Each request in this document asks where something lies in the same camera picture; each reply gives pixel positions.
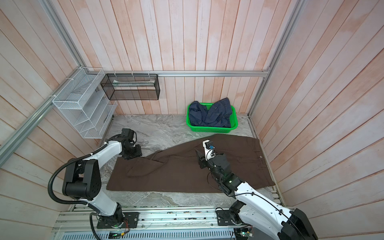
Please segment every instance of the wooden wall panel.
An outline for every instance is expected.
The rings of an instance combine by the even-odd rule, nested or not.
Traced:
[[[384,1],[320,4],[305,6],[252,121],[286,204],[320,238],[381,239]]]
[[[102,11],[99,5],[93,7],[92,13]],[[107,24],[105,19],[98,21],[99,25]],[[113,40],[110,33],[101,39]],[[77,63],[38,0],[1,1],[0,42],[0,144],[3,144]],[[48,237],[59,212],[69,207],[48,196],[47,184],[52,173],[70,158],[83,156],[96,146],[94,139],[81,138],[56,109],[51,110],[0,169],[2,235],[10,239],[25,238],[15,234],[18,229],[24,229],[30,239]],[[63,178],[61,172],[53,190],[59,198],[70,200],[61,194]]]
[[[53,0],[87,66],[116,71],[263,70],[296,2]],[[119,101],[117,113],[185,114],[194,100],[216,102],[225,97],[237,112],[247,113],[261,80],[161,78],[158,101]]]

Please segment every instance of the vent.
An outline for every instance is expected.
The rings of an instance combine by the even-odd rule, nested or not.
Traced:
[[[110,231],[98,231],[100,239],[107,240]],[[233,236],[233,228],[215,229],[176,229],[176,230],[133,230],[120,239],[229,239]],[[61,240],[91,240],[95,239],[92,232],[66,232]]]

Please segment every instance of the wall-mounted shelf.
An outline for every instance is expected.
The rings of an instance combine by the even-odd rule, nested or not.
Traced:
[[[87,74],[82,68],[53,99],[83,138],[102,138],[116,109],[117,101],[111,103],[103,90],[96,91],[104,75],[103,70]]]
[[[108,73],[101,86],[110,100],[158,100],[160,95],[157,74]]]

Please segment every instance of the black cable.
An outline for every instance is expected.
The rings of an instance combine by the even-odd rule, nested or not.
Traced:
[[[136,144],[136,142],[137,142],[137,133],[135,132],[135,131],[133,131],[133,133],[135,134],[135,136],[136,136],[136,141],[133,141],[133,139],[132,139],[132,142],[133,142],[133,145],[135,145]]]
[[[208,153],[210,151],[214,150],[214,148],[211,148],[210,150],[208,150],[207,154],[205,155],[205,160],[208,161]]]
[[[111,141],[113,138],[120,137],[120,136],[121,136],[121,134],[116,134],[116,135],[108,138],[107,142]]]
[[[208,175],[207,175],[207,182],[208,182],[208,185],[210,185],[211,188],[214,188],[214,189],[216,189],[216,190],[222,191],[221,189],[218,189],[218,188],[213,187],[213,186],[209,183],[209,181],[208,181],[208,176],[209,176],[209,174],[212,175],[212,172],[209,172]]]
[[[85,156],[82,156],[82,157],[78,157],[78,158],[75,158],[75,159],[72,159],[70,161],[68,161],[67,163],[64,163],[64,165],[62,165],[61,167],[59,167],[51,176],[51,178],[49,179],[48,181],[48,195],[51,197],[52,200],[54,200],[55,202],[58,202],[60,204],[83,204],[83,205],[87,205],[88,202],[85,202],[85,201],[66,201],[66,200],[63,200],[63,199],[60,199],[58,198],[55,193],[53,192],[53,181],[55,180],[55,178],[57,177],[57,175],[64,169],[66,168],[67,166],[71,165],[72,163],[74,162],[77,162],[79,160],[83,160],[85,158],[88,158],[88,157],[91,157],[92,155],[100,152],[101,150],[103,150],[104,148],[106,148],[108,146],[108,144],[104,144],[103,146],[101,146],[100,148],[96,149],[95,151],[93,151],[92,153],[89,153]]]
[[[240,193],[240,194],[233,195],[233,196],[229,196],[229,195],[227,195],[227,196],[229,196],[229,197],[236,197],[236,196],[243,195],[243,194],[252,194],[252,196],[253,196],[253,195],[258,196],[259,198],[261,198],[261,199],[263,199],[264,201],[266,201],[267,203],[269,203],[269,204],[270,204],[271,206],[273,206],[279,213],[281,213],[284,217],[286,217],[286,218],[291,222],[291,224],[293,225],[293,227],[296,228],[297,232],[300,233],[300,235],[302,236],[302,238],[305,240],[304,235],[300,232],[299,228],[296,227],[296,225],[291,221],[291,219],[289,219],[289,217],[287,217],[287,216],[283,213],[283,211],[280,212],[280,210],[279,210],[277,207],[275,207],[275,205],[273,205],[272,203],[270,203],[270,202],[269,202],[268,200],[266,200],[265,198],[263,198],[263,197],[257,195],[257,194],[254,193],[254,192],[245,192],[245,193]]]
[[[92,220],[92,216],[97,216],[98,214],[96,213],[96,212],[92,212],[92,213],[90,213],[89,214],[89,223],[91,224],[91,230],[92,230],[92,233],[93,233],[93,235],[95,236],[95,238],[97,239],[97,240],[101,240],[100,238],[99,238],[99,236],[96,234],[96,231],[95,231],[95,227],[93,226],[93,220]]]
[[[221,210],[223,210],[223,211],[225,211],[224,209],[222,209],[221,207],[217,207],[216,209],[215,209],[215,213],[216,213],[216,215],[218,216],[218,217],[220,217],[220,218],[223,218],[222,216],[220,216],[218,213],[217,213],[217,210],[218,209],[221,209]]]

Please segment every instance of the brown pants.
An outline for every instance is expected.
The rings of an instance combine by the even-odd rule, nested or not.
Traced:
[[[231,170],[253,188],[274,185],[258,139],[227,134],[186,142],[147,157],[119,157],[107,189],[111,191],[220,192],[207,183],[208,168],[200,169],[195,150],[204,153],[202,142],[211,140],[216,153],[225,153]],[[209,183],[217,187],[212,177]]]

